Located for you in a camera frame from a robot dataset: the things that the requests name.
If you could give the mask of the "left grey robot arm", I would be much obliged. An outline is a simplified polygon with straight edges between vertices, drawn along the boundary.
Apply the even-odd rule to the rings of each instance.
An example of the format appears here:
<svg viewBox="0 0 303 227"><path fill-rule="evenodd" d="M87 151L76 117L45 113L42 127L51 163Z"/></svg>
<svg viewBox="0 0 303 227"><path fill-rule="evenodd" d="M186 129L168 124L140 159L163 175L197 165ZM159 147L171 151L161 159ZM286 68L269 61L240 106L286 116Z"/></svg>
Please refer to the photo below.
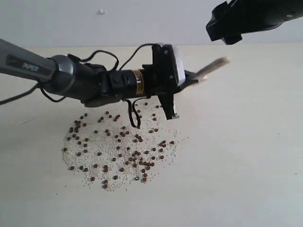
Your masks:
<svg viewBox="0 0 303 227"><path fill-rule="evenodd" d="M151 49L152 64L138 70L125 70L116 64L107 70L103 65L91 64L90 58L71 54L45 58L1 40L0 71L34 80L46 92L77 99L86 107L157 96L166 118L177 118L174 95L198 81L184 69L177 48L151 44Z"/></svg>

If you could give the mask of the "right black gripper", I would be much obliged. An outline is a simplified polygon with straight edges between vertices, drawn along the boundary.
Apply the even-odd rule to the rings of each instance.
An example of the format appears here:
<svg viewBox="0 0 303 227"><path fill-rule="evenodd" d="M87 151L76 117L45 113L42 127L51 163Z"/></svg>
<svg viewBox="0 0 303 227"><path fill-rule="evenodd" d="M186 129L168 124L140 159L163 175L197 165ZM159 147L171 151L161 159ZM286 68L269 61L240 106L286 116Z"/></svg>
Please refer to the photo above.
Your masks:
<svg viewBox="0 0 303 227"><path fill-rule="evenodd" d="M222 40L226 45L233 45L242 40L238 12L240 2L224 1L212 10L211 19L205 26L212 42Z"/></svg>

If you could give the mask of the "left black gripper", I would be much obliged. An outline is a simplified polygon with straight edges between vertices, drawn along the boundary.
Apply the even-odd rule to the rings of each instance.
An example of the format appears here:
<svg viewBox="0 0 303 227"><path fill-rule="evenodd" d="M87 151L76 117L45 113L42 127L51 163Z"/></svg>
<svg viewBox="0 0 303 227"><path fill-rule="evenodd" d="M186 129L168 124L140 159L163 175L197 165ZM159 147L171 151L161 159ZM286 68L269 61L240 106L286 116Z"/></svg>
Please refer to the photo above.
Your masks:
<svg viewBox="0 0 303 227"><path fill-rule="evenodd" d="M152 46L152 64L143 65L138 70L117 70L102 73L101 97L99 105L119 102L123 99L157 96L166 119L178 118L174 95L199 83L196 74L185 71L185 82L177 87L164 69L163 46Z"/></svg>

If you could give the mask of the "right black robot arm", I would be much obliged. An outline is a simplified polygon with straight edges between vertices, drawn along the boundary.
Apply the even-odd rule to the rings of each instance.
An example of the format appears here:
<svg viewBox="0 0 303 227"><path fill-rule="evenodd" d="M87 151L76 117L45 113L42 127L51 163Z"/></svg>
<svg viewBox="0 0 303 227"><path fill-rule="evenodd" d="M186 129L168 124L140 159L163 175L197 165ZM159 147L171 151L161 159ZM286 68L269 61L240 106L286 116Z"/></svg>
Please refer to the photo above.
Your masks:
<svg viewBox="0 0 303 227"><path fill-rule="evenodd" d="M205 28L212 42L233 45L243 34L273 30L302 16L301 0L232 0L212 10Z"/></svg>

